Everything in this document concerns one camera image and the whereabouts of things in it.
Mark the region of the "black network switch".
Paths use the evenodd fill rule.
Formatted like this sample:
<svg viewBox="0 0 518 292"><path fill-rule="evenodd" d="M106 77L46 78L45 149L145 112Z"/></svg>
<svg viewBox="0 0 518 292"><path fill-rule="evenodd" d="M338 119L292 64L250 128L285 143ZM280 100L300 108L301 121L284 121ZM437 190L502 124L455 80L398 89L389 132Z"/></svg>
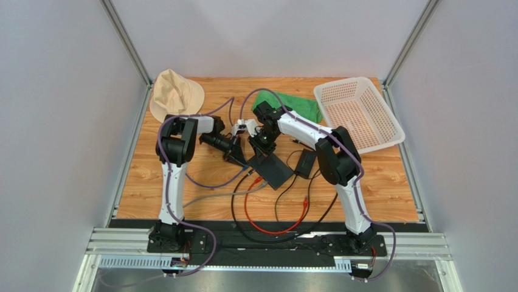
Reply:
<svg viewBox="0 0 518 292"><path fill-rule="evenodd" d="M257 156L253 156L248 163L274 190L294 175L294 171L275 154L261 161Z"/></svg>

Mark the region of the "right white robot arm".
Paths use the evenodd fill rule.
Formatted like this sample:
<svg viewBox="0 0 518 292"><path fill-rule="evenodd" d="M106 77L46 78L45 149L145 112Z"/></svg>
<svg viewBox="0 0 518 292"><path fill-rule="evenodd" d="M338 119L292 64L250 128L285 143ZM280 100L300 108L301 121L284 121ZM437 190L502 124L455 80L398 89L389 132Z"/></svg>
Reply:
<svg viewBox="0 0 518 292"><path fill-rule="evenodd" d="M253 130L247 139L254 150L250 159L252 166L262 176L288 171L287 165L274 155L275 141L281 134L294 137L312 148L322 176L334 186L340 199L350 246L365 249L376 232L359 187L364 173L361 157L348 131L344 127L321 126L288 107L275 109L268 102L261 102L253 113L262 126Z"/></svg>

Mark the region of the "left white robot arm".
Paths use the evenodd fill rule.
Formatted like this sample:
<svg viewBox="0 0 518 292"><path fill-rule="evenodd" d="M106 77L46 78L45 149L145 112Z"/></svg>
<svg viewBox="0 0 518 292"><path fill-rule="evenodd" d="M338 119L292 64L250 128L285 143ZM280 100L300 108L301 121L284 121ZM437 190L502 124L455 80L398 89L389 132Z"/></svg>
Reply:
<svg viewBox="0 0 518 292"><path fill-rule="evenodd" d="M188 163L195 150L196 135L223 129L224 122L218 116L165 116L156 144L164 177L162 205L150 240L171 249L185 245L183 191Z"/></svg>

